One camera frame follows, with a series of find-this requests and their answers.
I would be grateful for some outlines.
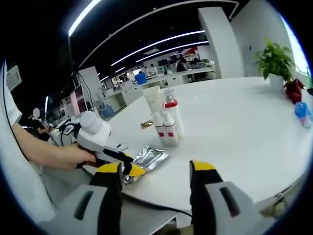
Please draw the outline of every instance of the silver foil bag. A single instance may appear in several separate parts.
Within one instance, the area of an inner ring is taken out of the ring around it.
[[[133,164],[141,167],[146,170],[146,172],[154,169],[158,164],[164,161],[169,155],[165,152],[165,150],[152,148],[151,146],[145,146],[141,149],[141,151],[137,154],[135,159],[133,160]],[[132,184],[139,177],[132,177],[129,175],[125,175],[123,177],[124,184]]]

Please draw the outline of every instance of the human hand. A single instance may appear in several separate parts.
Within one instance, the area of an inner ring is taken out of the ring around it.
[[[87,165],[92,165],[96,162],[96,157],[93,152],[82,149],[77,143],[63,147],[65,156],[64,167],[74,169],[78,164],[86,162]]]

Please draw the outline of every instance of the white sleeve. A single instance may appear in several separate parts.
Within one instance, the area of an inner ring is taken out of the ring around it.
[[[6,111],[9,116],[10,125],[12,126],[15,122],[19,122],[21,119],[22,113],[16,107],[16,104],[13,100],[13,97],[6,85],[6,64],[4,65],[4,97],[5,97],[5,106]]]

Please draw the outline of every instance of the potted plant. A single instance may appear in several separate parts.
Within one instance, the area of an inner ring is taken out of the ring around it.
[[[266,80],[269,77],[270,86],[275,91],[283,91],[284,81],[292,81],[290,68],[294,62],[286,52],[291,52],[288,47],[280,47],[276,43],[272,43],[266,39],[266,48],[257,53],[259,72],[263,73]]]

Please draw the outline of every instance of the white round table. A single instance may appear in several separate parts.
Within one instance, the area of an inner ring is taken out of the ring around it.
[[[166,149],[170,157],[123,192],[149,203],[189,211],[189,161],[213,164],[254,203],[290,186],[310,161],[313,131],[305,129],[285,94],[271,92],[261,77],[204,81],[175,87],[185,127],[177,148],[164,148],[144,97],[111,121],[114,141],[130,146],[135,157],[146,145]]]

